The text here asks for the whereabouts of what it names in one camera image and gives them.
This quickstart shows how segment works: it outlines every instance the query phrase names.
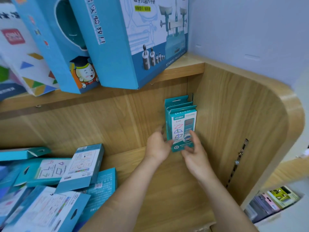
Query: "graduation cap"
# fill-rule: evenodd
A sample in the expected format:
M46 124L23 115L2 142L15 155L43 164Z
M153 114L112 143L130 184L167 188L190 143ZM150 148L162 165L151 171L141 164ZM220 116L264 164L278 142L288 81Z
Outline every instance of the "graduation cap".
M83 69L83 68L88 67L89 65L88 58L90 57L77 56L76 58L72 59L70 62L74 63L77 69Z

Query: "wooden shelf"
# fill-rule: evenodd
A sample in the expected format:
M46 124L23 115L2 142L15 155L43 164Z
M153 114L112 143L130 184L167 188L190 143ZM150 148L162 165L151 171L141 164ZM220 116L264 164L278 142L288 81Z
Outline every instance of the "wooden shelf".
M118 184L122 184L144 153L142 147L104 156L101 170L115 167ZM188 171L181 153L171 153L152 178L134 231L193 231L211 222L214 215L205 193Z
M176 62L174 62L171 66L169 66L166 70L164 70L161 74L159 74L156 78L154 78L150 82L150 84L200 74L204 72L204 68L205 68L204 62L198 59L194 59L190 54L186 53ZM39 97L34 97L28 93L24 93L2 101L0 103L0 113L25 109L29 107L35 107L36 105L44 105L59 101L71 100L76 98L79 99L82 97L89 97L89 96L94 97L100 94L102 95L111 93L114 90L118 89L99 86L98 88L92 89L84 94L72 94L62 92L61 90L56 90Z
M309 158L280 163L261 188L261 192L284 186L309 176Z

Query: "person's left hand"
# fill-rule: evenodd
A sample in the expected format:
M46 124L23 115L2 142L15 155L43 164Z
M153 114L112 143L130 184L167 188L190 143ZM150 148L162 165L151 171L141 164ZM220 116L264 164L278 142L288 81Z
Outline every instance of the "person's left hand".
M152 159L160 165L168 157L173 140L164 141L162 126L158 127L155 132L148 138L144 159Z

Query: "hand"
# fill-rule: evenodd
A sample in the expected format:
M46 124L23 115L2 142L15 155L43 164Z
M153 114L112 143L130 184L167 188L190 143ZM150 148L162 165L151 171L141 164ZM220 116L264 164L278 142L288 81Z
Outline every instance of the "hand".
M166 160L174 142L173 140L165 142L162 133L162 126L160 126L148 138L144 157L144 159L151 159L156 161L158 165Z
M214 171L211 168L207 153L198 136L192 130L190 130L190 134L192 136L192 142L194 143L194 149L185 146L185 150L182 150L181 154L184 157L190 173L195 176L199 182L203 182L205 179L213 177Z

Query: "person's right hand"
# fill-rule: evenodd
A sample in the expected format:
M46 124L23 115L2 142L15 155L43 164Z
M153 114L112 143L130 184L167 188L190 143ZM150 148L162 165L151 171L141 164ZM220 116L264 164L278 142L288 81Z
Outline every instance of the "person's right hand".
M214 176L214 171L211 168L207 153L198 136L192 130L190 130L190 134L192 136L191 140L194 143L194 149L185 146L181 154L184 157L190 173L195 176L199 182L204 182L204 180Z

